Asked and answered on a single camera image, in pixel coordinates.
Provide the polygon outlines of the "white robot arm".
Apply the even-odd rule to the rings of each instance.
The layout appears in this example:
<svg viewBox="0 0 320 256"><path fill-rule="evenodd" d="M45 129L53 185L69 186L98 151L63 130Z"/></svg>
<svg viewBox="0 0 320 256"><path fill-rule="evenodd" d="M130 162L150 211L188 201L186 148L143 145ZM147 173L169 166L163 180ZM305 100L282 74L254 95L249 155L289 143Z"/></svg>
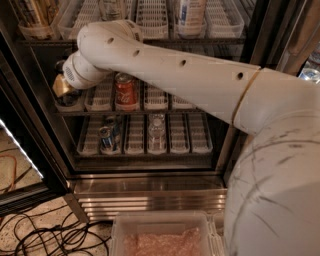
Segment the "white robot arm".
<svg viewBox="0 0 320 256"><path fill-rule="evenodd" d="M130 20L94 22L53 85L88 89L111 71L178 96L251 135L229 178L227 256L320 256L320 87L258 66L145 45Z"/></svg>

